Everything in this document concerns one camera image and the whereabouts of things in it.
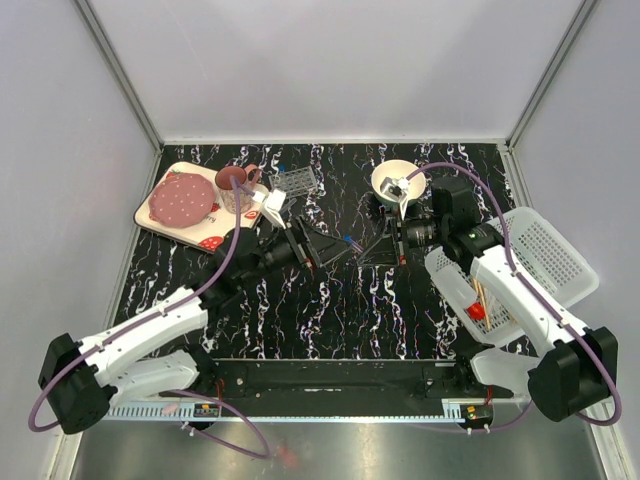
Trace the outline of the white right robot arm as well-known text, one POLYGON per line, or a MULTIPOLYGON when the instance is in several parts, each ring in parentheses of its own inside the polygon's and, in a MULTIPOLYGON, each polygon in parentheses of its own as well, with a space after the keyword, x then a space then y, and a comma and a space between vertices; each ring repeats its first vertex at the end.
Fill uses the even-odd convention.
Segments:
POLYGON ((427 184, 412 176, 373 177, 375 195, 390 207, 395 225, 388 242, 399 263, 410 249, 433 246, 425 260, 432 283, 483 349, 454 371, 466 396, 488 386, 527 395, 550 420, 581 416, 606 399, 614 402, 607 425, 621 417, 616 386, 618 342, 605 327, 589 328, 568 310, 581 294, 549 293, 537 280, 551 267, 575 266, 580 279, 593 273, 584 259, 530 208, 481 222, 472 191, 458 177, 437 179, 434 213, 406 220, 406 209, 427 184))

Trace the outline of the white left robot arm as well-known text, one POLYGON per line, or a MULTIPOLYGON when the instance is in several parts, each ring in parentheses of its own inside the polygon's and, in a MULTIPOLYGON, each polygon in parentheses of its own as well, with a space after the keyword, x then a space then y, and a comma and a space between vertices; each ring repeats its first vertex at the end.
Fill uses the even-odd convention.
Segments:
POLYGON ((130 399, 172 390, 196 396, 215 386, 216 372, 192 350, 151 360, 152 351, 218 318, 242 291, 286 267, 321 268, 346 253, 349 243, 297 217, 267 239, 234 227, 216 247, 202 276, 175 290, 141 314, 103 332, 73 339, 64 333, 48 345, 38 385, 41 394, 29 417, 49 405, 68 435, 87 430, 130 399))

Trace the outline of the blue cap tube horizontal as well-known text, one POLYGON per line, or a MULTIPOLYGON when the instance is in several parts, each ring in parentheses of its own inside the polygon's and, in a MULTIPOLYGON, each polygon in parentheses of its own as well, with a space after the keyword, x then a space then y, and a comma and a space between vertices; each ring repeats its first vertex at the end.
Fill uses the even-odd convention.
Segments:
POLYGON ((344 236, 344 240, 354 249, 357 253, 363 253, 364 249, 349 235, 344 236))

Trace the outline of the wooden test tube clamp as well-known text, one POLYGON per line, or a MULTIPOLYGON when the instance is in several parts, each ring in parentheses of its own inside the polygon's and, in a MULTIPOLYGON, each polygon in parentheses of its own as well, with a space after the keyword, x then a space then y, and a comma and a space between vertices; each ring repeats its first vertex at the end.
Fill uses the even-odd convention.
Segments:
POLYGON ((481 306, 483 308, 484 321, 485 321, 485 324, 486 324, 486 328, 488 330, 490 330, 492 328, 492 324, 491 324, 491 318, 490 318, 490 310, 489 310, 489 308, 487 306, 487 302, 486 302, 486 296, 485 296, 484 287, 481 285, 481 283, 476 278, 473 278, 472 282, 473 282, 474 289, 476 290, 476 293, 477 293, 478 298, 480 300, 480 304, 481 304, 481 306))

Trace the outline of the white wash bottle red cap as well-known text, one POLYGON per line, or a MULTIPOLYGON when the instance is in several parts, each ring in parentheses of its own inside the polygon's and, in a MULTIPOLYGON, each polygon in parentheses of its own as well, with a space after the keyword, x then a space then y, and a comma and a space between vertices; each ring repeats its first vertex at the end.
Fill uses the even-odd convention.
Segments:
POLYGON ((452 306, 458 305, 466 311, 473 320, 481 320, 486 316, 485 309, 480 302, 479 293, 453 266, 442 270, 444 297, 452 306))

